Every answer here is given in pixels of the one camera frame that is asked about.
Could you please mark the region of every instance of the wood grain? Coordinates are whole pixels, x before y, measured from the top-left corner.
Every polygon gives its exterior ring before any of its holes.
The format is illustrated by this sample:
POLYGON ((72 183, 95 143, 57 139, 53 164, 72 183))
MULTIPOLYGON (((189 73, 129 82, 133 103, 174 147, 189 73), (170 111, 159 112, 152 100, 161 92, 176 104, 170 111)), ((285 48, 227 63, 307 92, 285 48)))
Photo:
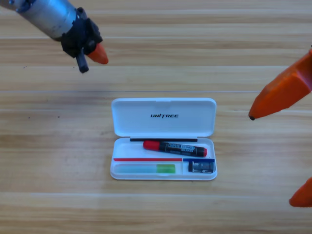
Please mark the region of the wood grain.
POLYGON ((312 176, 312 96, 250 121, 265 84, 311 46, 310 0, 73 0, 110 63, 81 75, 0 9, 0 234, 308 234, 288 199, 312 176), (118 181, 115 98, 217 102, 218 176, 118 181))

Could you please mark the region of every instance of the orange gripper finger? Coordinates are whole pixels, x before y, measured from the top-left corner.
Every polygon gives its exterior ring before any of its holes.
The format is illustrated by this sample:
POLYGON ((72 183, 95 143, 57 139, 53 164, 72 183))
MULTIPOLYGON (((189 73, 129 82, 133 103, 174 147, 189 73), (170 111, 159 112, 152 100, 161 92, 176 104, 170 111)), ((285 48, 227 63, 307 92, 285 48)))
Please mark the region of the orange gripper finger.
POLYGON ((251 120, 289 108, 312 90, 312 49, 267 84, 256 97, 251 120))
POLYGON ((100 64, 107 64, 108 63, 108 57, 106 54, 106 51, 104 47, 99 43, 96 46, 96 49, 87 55, 90 59, 92 59, 94 62, 100 63, 100 64))
POLYGON ((289 204, 294 207, 312 207, 312 177, 292 196, 289 204))

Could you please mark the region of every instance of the red marker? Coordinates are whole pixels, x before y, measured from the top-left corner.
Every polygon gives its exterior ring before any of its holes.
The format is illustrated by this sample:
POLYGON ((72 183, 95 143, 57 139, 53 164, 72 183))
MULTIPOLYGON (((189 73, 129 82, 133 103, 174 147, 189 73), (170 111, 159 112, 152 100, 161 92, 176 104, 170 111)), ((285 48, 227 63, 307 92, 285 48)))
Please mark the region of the red marker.
POLYGON ((186 155, 194 157, 205 157, 207 155, 207 149, 203 147, 159 141, 147 140, 143 143, 143 148, 146 150, 154 150, 176 155, 186 155))

